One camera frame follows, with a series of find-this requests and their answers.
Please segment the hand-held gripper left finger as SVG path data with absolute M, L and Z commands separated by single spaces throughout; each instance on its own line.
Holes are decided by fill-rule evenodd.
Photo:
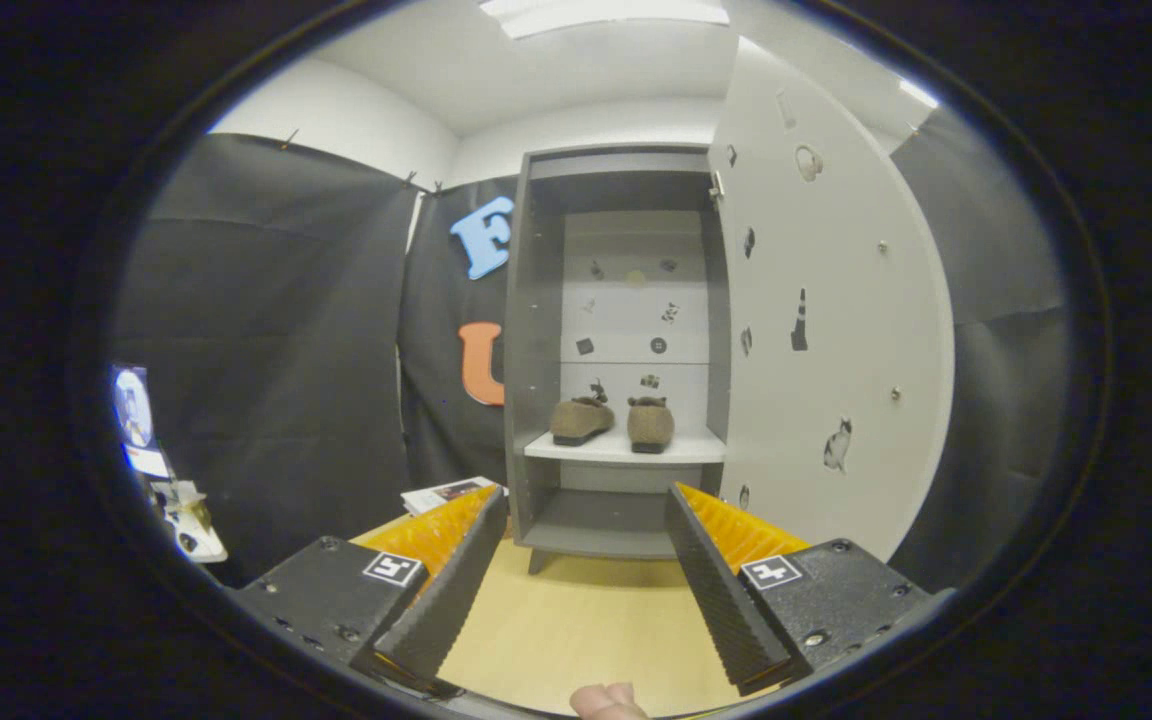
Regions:
M 508 520 L 486 484 L 369 541 L 324 536 L 238 588 L 270 629 L 349 670 L 444 696 L 460 638 Z

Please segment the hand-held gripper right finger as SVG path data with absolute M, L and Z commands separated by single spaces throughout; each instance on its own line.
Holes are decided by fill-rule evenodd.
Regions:
M 801 541 L 699 488 L 669 488 L 664 525 L 742 696 L 850 664 L 937 602 L 859 543 Z

